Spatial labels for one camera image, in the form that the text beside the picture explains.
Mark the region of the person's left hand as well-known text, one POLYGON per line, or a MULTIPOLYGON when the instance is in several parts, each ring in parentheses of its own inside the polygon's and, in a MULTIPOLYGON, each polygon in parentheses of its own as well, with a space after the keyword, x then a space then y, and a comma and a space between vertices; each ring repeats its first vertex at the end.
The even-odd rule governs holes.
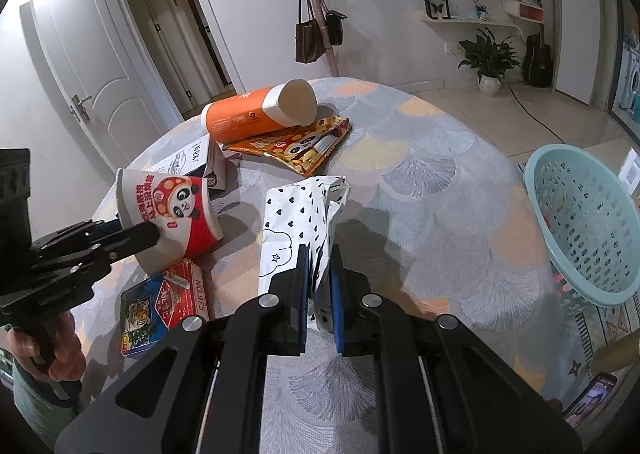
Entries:
POLYGON ((22 331, 9 330, 9 350, 21 367, 38 382, 77 382, 86 369, 86 357, 82 353, 79 337, 75 333, 75 320, 70 311, 47 322, 48 334, 53 344, 54 360, 47 373, 42 373, 32 359, 40 355, 38 341, 22 331))

